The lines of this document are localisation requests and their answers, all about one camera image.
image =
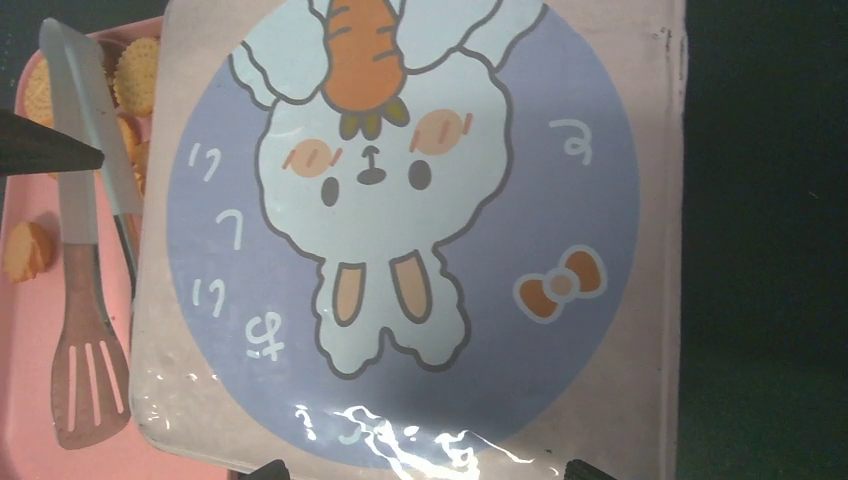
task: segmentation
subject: slotted spatula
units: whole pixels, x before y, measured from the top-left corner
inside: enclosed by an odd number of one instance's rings
[[[97,53],[69,45],[68,30],[48,19],[39,37],[49,66],[54,126],[103,150],[108,159],[116,148],[111,137],[120,139],[117,120],[111,108],[93,111],[92,94],[108,90],[91,92],[84,78],[92,68],[99,74]],[[103,301],[94,174],[59,173],[58,180],[65,317],[53,358],[51,404],[59,445],[72,450],[106,440],[126,426],[129,368]]]

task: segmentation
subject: dark green surface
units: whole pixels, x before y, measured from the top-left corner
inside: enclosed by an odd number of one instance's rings
[[[0,106],[43,18],[94,31],[164,4],[0,0]],[[681,480],[848,477],[841,5],[690,2]]]

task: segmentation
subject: blue circle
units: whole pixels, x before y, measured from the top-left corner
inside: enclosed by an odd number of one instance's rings
[[[486,448],[482,439],[516,434],[566,390],[603,340],[628,282],[639,215],[638,165],[622,103],[589,45],[553,11],[515,45],[497,78],[512,99],[512,167],[473,226],[438,249],[462,285],[471,326],[467,346],[441,372],[384,345],[379,361],[356,378],[333,373],[315,339],[319,265],[263,218],[254,158],[268,112],[236,83],[227,61],[195,107],[168,194],[177,298],[229,394],[290,444],[332,461],[387,467],[365,441],[353,441],[358,422],[383,422],[396,448],[444,463],[439,434],[473,432],[462,445],[475,451]],[[581,132],[561,119],[591,130],[591,158],[565,151]],[[213,149],[220,154],[214,170]],[[579,245],[601,259],[605,290],[564,303],[550,323],[528,318],[513,295],[516,282],[558,267]],[[246,335],[254,318],[260,337],[275,326],[268,312],[279,315],[275,338],[284,344],[276,360],[270,351],[262,355],[267,343]]]

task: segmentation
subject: orange carrot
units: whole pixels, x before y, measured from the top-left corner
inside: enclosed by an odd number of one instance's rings
[[[325,33],[330,75],[324,94],[334,108],[367,112],[398,94],[406,73],[397,23],[388,0],[330,1]]]

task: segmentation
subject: rabbit nose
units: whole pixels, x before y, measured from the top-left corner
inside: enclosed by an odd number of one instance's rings
[[[368,159],[368,168],[359,172],[356,176],[356,181],[363,185],[377,185],[386,178],[386,171],[382,168],[377,168],[375,165],[377,154],[380,149],[374,145],[368,145],[362,150],[362,158]]]

